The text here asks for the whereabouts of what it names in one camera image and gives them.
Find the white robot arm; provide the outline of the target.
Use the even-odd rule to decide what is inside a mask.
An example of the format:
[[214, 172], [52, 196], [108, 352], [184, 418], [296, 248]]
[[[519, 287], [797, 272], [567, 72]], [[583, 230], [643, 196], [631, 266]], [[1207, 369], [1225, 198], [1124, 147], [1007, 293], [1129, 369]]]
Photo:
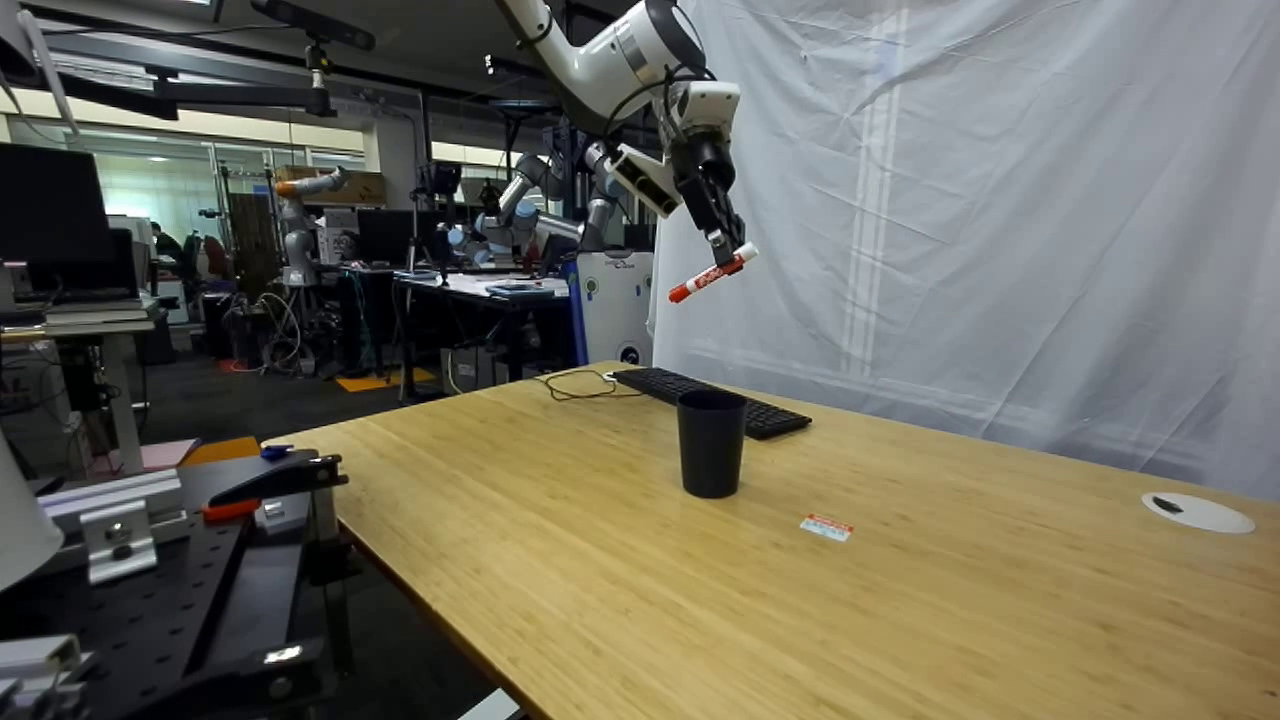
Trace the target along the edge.
[[636, 0], [573, 43], [548, 0], [495, 0], [535, 50], [567, 115], [598, 135], [592, 159], [660, 215], [683, 209], [729, 262], [744, 248], [733, 209], [733, 123], [742, 88], [710, 67], [678, 0]]

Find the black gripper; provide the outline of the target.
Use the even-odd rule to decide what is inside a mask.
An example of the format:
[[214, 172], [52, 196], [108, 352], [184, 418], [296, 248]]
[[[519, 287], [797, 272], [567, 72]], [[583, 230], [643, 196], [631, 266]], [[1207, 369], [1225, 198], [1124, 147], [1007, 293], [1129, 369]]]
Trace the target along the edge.
[[717, 128], [679, 133], [667, 147], [678, 192], [693, 223], [721, 248], [742, 248], [744, 227], [729, 186], [737, 178], [729, 135]]

